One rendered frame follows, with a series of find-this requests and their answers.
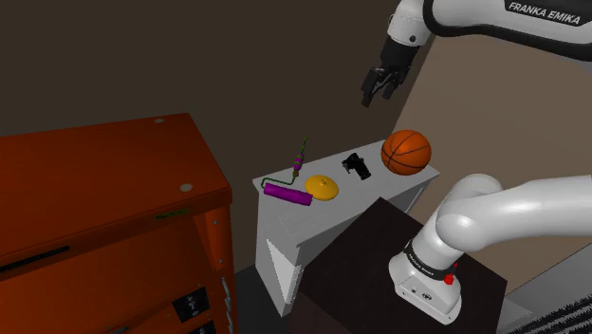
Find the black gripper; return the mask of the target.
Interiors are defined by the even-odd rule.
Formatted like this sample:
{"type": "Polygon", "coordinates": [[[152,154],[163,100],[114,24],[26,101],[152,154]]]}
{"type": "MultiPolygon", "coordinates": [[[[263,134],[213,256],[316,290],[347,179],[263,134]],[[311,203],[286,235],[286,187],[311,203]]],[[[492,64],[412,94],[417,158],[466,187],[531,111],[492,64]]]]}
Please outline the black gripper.
{"type": "Polygon", "coordinates": [[[370,106],[388,76],[390,77],[383,85],[382,97],[390,100],[400,82],[405,80],[418,50],[418,46],[406,46],[387,36],[379,56],[380,67],[371,67],[361,85],[361,104],[364,107],[370,106]]]}

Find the orange basketball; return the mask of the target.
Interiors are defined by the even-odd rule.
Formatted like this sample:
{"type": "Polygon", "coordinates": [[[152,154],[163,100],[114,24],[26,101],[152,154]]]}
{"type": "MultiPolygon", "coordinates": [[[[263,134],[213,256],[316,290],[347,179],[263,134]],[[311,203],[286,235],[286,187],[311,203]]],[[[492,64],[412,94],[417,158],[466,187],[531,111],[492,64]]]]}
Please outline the orange basketball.
{"type": "Polygon", "coordinates": [[[431,155],[430,142],[414,130],[399,130],[392,133],[380,149],[383,165],[399,176],[421,172],[429,164],[431,155]]]}

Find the small black gadget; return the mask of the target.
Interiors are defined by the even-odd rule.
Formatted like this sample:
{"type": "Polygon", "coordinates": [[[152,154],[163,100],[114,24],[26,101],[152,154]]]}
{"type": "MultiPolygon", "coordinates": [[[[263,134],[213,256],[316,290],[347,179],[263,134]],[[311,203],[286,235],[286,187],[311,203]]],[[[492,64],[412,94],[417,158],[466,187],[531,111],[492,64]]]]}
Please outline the small black gadget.
{"type": "Polygon", "coordinates": [[[357,153],[352,153],[347,159],[342,161],[342,167],[350,174],[354,170],[361,180],[366,180],[371,176],[364,159],[357,153]]]}

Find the yellow round lid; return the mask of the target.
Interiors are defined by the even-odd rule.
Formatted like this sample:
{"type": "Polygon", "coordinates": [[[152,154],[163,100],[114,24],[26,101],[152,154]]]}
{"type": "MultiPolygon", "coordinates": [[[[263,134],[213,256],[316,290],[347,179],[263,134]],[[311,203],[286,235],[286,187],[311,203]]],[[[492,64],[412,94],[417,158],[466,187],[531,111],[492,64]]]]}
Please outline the yellow round lid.
{"type": "Polygon", "coordinates": [[[339,186],[328,176],[315,175],[309,177],[305,181],[305,190],[312,195],[314,199],[329,201],[338,195],[339,186]]]}

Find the purple paint roller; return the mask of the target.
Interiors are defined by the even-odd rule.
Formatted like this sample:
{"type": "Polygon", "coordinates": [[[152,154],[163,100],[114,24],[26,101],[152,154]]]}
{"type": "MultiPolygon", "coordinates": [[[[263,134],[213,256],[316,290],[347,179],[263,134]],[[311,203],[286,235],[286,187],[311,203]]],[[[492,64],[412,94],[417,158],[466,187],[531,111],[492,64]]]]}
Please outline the purple paint roller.
{"type": "Polygon", "coordinates": [[[300,171],[304,164],[306,142],[307,138],[304,138],[301,150],[293,162],[290,182],[282,181],[269,176],[266,176],[262,179],[261,187],[265,195],[269,195],[302,206],[311,205],[313,199],[313,196],[311,194],[303,191],[298,191],[295,189],[290,189],[290,186],[292,186],[295,183],[296,179],[300,175],[300,171]]]}

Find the white table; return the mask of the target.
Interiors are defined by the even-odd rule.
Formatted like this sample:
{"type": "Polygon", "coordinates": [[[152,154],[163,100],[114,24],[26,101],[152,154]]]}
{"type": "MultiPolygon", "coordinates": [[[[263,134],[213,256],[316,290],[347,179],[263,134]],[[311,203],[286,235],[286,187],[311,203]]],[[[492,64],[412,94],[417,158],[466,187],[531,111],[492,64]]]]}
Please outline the white table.
{"type": "Polygon", "coordinates": [[[309,177],[328,176],[339,186],[338,195],[329,201],[293,204],[265,195],[260,177],[252,181],[259,194],[255,267],[280,316],[292,310],[306,265],[378,198],[407,213],[439,176],[432,166],[411,176],[390,172],[381,161],[381,146],[379,140],[304,164],[292,188],[304,191],[309,177]],[[342,161],[352,153],[364,159],[371,173],[366,180],[342,167],[342,161]]]}

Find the dark robot stand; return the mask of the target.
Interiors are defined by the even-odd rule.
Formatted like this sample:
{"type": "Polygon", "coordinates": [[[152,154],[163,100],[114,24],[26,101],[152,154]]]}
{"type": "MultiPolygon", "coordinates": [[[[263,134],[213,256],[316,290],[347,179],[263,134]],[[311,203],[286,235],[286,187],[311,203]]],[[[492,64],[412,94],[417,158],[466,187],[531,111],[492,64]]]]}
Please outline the dark robot stand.
{"type": "Polygon", "coordinates": [[[496,334],[507,282],[469,255],[458,261],[462,308],[442,325],[398,297],[389,260],[421,225],[380,198],[304,270],[289,334],[496,334]]]}

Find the orange wooden cabinet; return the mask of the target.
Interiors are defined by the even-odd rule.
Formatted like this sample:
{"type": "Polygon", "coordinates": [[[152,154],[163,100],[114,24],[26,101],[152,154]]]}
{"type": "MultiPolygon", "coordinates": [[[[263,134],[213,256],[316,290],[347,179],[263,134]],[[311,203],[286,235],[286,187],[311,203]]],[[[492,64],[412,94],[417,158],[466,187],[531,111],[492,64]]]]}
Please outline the orange wooden cabinet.
{"type": "Polygon", "coordinates": [[[0,334],[238,334],[230,206],[185,113],[0,138],[0,334]]]}

